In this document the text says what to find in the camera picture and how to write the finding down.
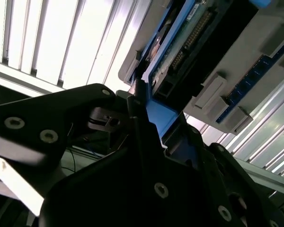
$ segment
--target cable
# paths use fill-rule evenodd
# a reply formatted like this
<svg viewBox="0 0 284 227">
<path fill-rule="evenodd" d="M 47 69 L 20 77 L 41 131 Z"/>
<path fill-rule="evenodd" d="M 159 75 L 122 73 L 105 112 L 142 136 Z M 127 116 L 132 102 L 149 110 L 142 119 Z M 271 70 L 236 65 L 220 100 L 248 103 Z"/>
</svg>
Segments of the cable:
<svg viewBox="0 0 284 227">
<path fill-rule="evenodd" d="M 74 173 L 76 172 L 76 161 L 75 161 L 75 157 L 74 157 L 74 154 L 72 153 L 72 150 L 71 149 L 68 149 L 71 153 L 71 156 L 72 156 L 72 160 L 74 161 Z"/>
<path fill-rule="evenodd" d="M 85 147 L 87 148 L 87 150 L 89 150 L 97 158 L 102 158 L 100 155 L 97 155 L 89 145 L 85 144 Z"/>
<path fill-rule="evenodd" d="M 67 168 L 67 167 L 61 167 L 61 168 L 62 168 L 62 169 L 67 169 L 67 170 L 72 171 L 73 173 L 75 173 L 75 171 L 74 171 L 74 170 L 69 169 L 69 168 Z"/>
</svg>

